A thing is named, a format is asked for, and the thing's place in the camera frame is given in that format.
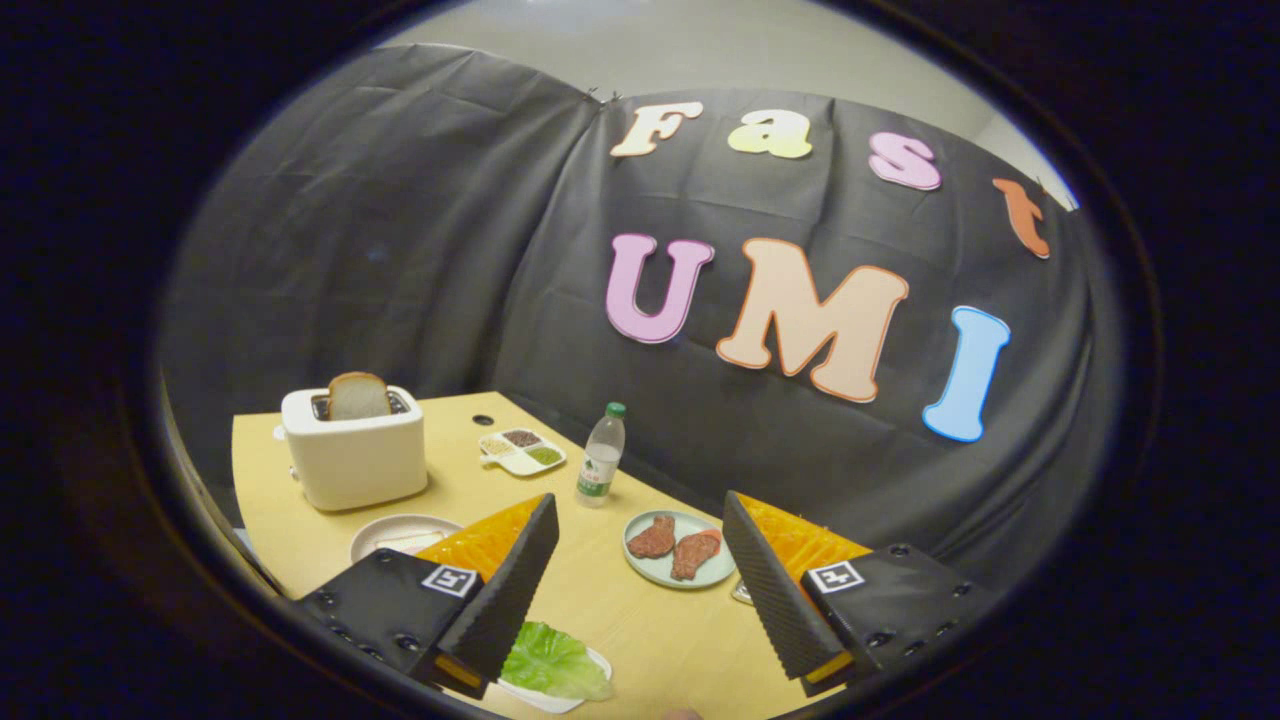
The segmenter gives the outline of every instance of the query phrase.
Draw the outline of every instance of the white toaster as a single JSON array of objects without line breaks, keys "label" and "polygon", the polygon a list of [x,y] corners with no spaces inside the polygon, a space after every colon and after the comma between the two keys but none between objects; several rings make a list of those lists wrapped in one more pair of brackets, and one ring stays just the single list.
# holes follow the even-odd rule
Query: white toaster
[{"label": "white toaster", "polygon": [[392,414],[328,420],[329,389],[300,389],[280,404],[293,473],[307,502],[348,510],[426,487],[422,409],[404,388],[388,386]]}]

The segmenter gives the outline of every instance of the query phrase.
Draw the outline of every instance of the small white plate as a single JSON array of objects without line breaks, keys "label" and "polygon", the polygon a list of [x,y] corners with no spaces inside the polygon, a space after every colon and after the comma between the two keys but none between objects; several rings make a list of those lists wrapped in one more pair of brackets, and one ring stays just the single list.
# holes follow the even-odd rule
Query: small white plate
[{"label": "small white plate", "polygon": [[[420,550],[440,542],[462,529],[462,525],[431,518],[430,515],[388,515],[360,528],[351,538],[351,562],[355,565],[370,552],[378,550],[378,543],[389,543],[393,550],[415,555]],[[442,537],[431,536],[440,533]]]},{"label": "small white plate", "polygon": [[622,555],[626,556],[627,562],[635,568],[636,573],[640,573],[659,585],[692,589],[714,585],[716,583],[732,575],[733,570],[737,569],[737,565],[733,562],[733,557],[728,553],[728,544],[723,539],[721,541],[721,551],[698,568],[698,573],[694,575],[692,580],[675,580],[671,578],[671,566],[676,560],[675,550],[662,557],[636,557],[635,555],[631,555],[631,551],[627,550],[627,543],[640,533],[648,530],[653,525],[653,519],[657,515],[671,515],[676,520],[676,543],[680,543],[681,538],[685,536],[691,536],[703,530],[719,529],[701,518],[690,515],[689,512],[680,512],[677,510],[650,510],[649,512],[636,515],[630,523],[627,523],[626,529],[622,530]]},{"label": "small white plate", "polygon": [[[599,665],[602,670],[604,670],[604,679],[607,680],[613,679],[613,666],[609,665],[609,661],[605,660],[603,655],[595,652],[591,648],[586,648],[586,656],[594,660],[595,664]],[[552,712],[554,715],[563,715],[564,712],[568,712],[570,710],[573,710],[575,707],[582,705],[581,700],[552,697],[549,694],[544,694],[538,691],[526,691],[525,688],[517,688],[516,685],[512,685],[511,683],[503,680],[502,678],[498,678],[498,687],[518,697],[520,700],[527,702],[529,705],[532,705],[538,710],[541,710],[543,712]]]},{"label": "small white plate", "polygon": [[[504,437],[504,433],[515,430],[524,430],[526,433],[532,433],[534,436],[538,437],[539,442],[530,445],[527,447],[518,447],[516,443],[511,442]],[[507,450],[499,454],[490,452],[489,448],[485,447],[485,441],[490,441],[490,443],[499,442],[507,446]],[[561,450],[558,445],[543,437],[541,433],[531,430],[529,428],[508,428],[499,433],[486,434],[481,437],[479,442],[480,442],[480,452],[483,454],[480,456],[481,465],[502,465],[503,469],[506,469],[508,473],[521,478],[529,475],[536,475],[539,473],[545,473],[552,468],[559,468],[561,465],[564,464],[566,459],[564,451]],[[543,465],[538,460],[534,460],[534,457],[529,455],[529,451],[538,450],[539,447],[545,447],[548,450],[556,451],[556,454],[559,455],[559,460],[552,462],[550,465]]]}]

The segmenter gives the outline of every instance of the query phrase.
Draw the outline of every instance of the water bottle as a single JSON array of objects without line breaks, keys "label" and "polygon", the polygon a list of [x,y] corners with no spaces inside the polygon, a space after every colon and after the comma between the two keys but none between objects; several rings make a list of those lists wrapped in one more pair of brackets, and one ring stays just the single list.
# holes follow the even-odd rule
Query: water bottle
[{"label": "water bottle", "polygon": [[588,507],[604,505],[609,495],[613,473],[622,460],[622,446],[627,441],[622,418],[627,407],[621,402],[611,402],[604,409],[604,416],[595,424],[591,437],[586,438],[586,455],[582,469],[577,474],[577,501]]}]

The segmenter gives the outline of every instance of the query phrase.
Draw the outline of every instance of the raw steak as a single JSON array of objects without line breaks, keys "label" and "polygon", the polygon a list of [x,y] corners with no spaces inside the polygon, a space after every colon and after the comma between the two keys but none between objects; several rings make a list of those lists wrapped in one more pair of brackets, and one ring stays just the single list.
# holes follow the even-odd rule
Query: raw steak
[{"label": "raw steak", "polygon": [[676,546],[676,519],[671,515],[658,515],[653,525],[631,538],[627,550],[636,557],[662,557]]},{"label": "raw steak", "polygon": [[671,578],[692,580],[698,568],[719,552],[719,541],[714,536],[698,533],[680,538],[676,546],[676,561],[671,564]]}]

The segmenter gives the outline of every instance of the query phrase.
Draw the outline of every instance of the green lettuce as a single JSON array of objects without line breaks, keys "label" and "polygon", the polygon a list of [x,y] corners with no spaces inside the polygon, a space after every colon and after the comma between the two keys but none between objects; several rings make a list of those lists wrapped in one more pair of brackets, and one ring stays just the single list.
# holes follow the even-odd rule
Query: green lettuce
[{"label": "green lettuce", "polygon": [[525,623],[502,666],[502,679],[567,700],[608,700],[613,687],[586,646],[547,623]]}]

